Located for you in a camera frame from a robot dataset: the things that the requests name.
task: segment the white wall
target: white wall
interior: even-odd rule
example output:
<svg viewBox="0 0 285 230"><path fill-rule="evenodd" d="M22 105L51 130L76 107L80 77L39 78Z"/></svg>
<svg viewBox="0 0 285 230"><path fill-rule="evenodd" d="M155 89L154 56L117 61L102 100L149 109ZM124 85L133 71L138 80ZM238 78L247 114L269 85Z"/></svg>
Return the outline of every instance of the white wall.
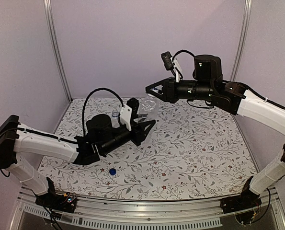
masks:
<svg viewBox="0 0 285 230"><path fill-rule="evenodd" d="M253 1L244 53L236 81L285 106L285 0ZM285 137L237 117L260 168L282 149ZM285 178L276 185L285 211Z"/></svg>
<svg viewBox="0 0 285 230"><path fill-rule="evenodd" d="M52 131L67 100L59 79L43 1L0 1L0 125L11 114ZM40 157L28 158L33 165ZM0 230L7 229L19 181L0 173Z"/></svg>
<svg viewBox="0 0 285 230"><path fill-rule="evenodd" d="M160 54L188 49L221 57L229 79L239 41L243 0L55 0L52 11L74 98L98 87L141 96L171 76ZM186 79L193 59L179 58ZM108 95L99 92L95 96Z"/></svg>

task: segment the blue bottle cap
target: blue bottle cap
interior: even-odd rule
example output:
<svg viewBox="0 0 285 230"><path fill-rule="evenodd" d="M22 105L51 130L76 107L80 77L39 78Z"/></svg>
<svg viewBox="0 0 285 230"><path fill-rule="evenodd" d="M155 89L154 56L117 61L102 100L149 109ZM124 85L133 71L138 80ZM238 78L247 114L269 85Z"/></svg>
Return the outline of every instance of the blue bottle cap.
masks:
<svg viewBox="0 0 285 230"><path fill-rule="evenodd" d="M115 169L110 169L110 170L109 170L109 174L110 174L111 176L115 175L116 173L117 173L117 171L116 171Z"/></svg>

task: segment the robotic arm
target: robotic arm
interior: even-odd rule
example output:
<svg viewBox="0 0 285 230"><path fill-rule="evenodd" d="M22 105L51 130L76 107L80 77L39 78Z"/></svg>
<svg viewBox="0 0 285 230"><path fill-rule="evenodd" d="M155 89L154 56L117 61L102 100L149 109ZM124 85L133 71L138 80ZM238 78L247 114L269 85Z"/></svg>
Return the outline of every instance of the robotic arm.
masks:
<svg viewBox="0 0 285 230"><path fill-rule="evenodd" d="M139 146L155 125L155 120L136 123L139 102L135 98L121 108L120 127L113 128L108 115L100 114L87 121L84 137L63 137L30 128L11 115L0 127L0 169L15 175L36 195L36 204L73 213L76 197L70 193L57 195L50 178L45 178L23 157L29 152L52 156L78 165L88 165L132 141Z"/></svg>
<svg viewBox="0 0 285 230"><path fill-rule="evenodd" d="M203 100L209 106L219 107L233 115L252 118L285 135L285 107L263 98L243 83L222 80L221 60L212 55L194 56L193 78L179 80L170 77L146 87L150 93L164 102L176 103L179 99ZM176 69L175 56L169 52L161 54L166 70ZM221 200L224 213L240 211L261 204L259 195L273 183L285 176L285 144L282 152L261 172L249 178L238 196Z"/></svg>

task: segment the floral pattern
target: floral pattern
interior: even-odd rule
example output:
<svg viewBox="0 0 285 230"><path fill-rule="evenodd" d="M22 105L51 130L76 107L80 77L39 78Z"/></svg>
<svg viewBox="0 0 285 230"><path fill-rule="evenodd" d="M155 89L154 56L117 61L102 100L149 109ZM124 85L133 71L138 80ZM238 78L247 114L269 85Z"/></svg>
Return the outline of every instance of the floral pattern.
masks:
<svg viewBox="0 0 285 230"><path fill-rule="evenodd" d="M84 99L74 100L57 129L64 136L82 135ZM193 103L203 106L202 102ZM118 109L113 98L91 99L86 121ZM138 200L198 199L241 191L256 174L250 154L230 114L199 109L186 101L160 102L156 125L141 146L126 143L92 165L81 166L43 157L39 172L56 189L81 195ZM109 170L115 168L116 175Z"/></svg>

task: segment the leaf pattern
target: leaf pattern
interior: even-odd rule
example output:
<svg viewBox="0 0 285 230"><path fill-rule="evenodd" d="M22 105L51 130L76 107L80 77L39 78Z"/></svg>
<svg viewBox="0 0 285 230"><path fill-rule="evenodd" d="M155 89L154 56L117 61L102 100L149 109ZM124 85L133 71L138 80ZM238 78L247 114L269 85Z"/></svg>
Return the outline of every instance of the leaf pattern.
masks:
<svg viewBox="0 0 285 230"><path fill-rule="evenodd" d="M83 103L84 99L71 103L57 134L82 135ZM114 98L92 98L86 107L86 121L97 114L111 116L118 106ZM118 126L116 119L112 123ZM157 122L149 135L148 143L138 147L126 143L92 165L43 157L39 172L50 177L58 190L138 200L236 194L256 173L233 118L218 108L198 109L182 100L160 102ZM111 168L116 169L116 175L109 174Z"/></svg>

